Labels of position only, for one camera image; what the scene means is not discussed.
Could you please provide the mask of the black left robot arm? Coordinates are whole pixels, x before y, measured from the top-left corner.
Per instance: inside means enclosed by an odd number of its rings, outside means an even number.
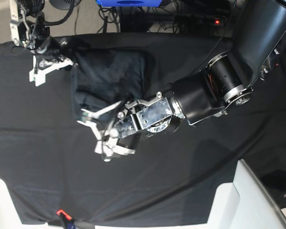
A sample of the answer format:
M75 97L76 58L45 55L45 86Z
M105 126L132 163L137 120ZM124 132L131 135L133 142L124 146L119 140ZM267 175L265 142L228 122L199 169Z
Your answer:
M174 131L184 120L193 126L248 102L254 83L278 58L285 35L286 0L250 0L229 51L209 52L195 74L174 82L167 94L126 99L95 112L83 109L79 123L92 130L94 151L104 161L132 155L142 133Z

